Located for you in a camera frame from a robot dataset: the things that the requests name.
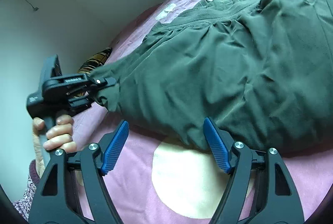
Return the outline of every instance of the cream circle on bedsheet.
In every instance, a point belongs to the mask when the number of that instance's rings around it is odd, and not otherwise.
[[[161,201],[180,215],[211,218],[228,179],[212,154],[187,149],[178,140],[166,138],[154,152],[153,186]],[[247,195],[253,181],[251,176]]]

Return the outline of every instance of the green pants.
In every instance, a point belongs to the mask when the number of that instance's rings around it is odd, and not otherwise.
[[[333,131],[333,0],[201,1],[91,73],[95,100],[206,150],[204,118],[249,147],[296,151]]]

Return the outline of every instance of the metal bolt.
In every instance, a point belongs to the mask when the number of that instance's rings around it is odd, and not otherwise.
[[[92,144],[89,145],[89,150],[94,151],[94,150],[96,150],[97,148],[98,148],[98,144],[96,144],[96,143],[92,143]]]
[[[58,149],[58,150],[56,150],[56,152],[55,152],[55,154],[56,154],[57,156],[62,155],[63,153],[64,153],[64,151],[63,151],[62,149]]]
[[[238,148],[238,149],[241,149],[241,148],[244,147],[244,144],[242,142],[240,142],[240,141],[236,141],[235,142],[235,147]]]
[[[271,154],[277,154],[277,149],[275,149],[275,148],[269,148],[269,152]]]

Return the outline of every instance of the human hand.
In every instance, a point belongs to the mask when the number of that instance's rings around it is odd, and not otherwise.
[[[56,120],[57,125],[52,127],[46,133],[46,137],[49,139],[44,142],[43,147],[46,150],[53,150],[56,148],[64,149],[67,153],[76,151],[76,143],[72,139],[73,135],[73,123],[74,120],[69,115],[62,115]],[[42,177],[45,170],[42,148],[39,143],[38,131],[45,127],[44,121],[40,118],[34,118],[32,124],[32,137],[34,150],[36,154],[36,171],[39,178]]]

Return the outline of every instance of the blue rubber tip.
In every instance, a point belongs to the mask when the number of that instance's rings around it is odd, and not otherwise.
[[[124,121],[117,133],[113,137],[109,147],[106,149],[103,157],[103,165],[101,167],[101,172],[107,175],[109,171],[114,169],[120,152],[122,151],[124,144],[127,140],[129,133],[129,124]]]
[[[231,170],[229,152],[209,118],[204,120],[204,135],[211,148],[217,165],[225,173],[229,173]]]

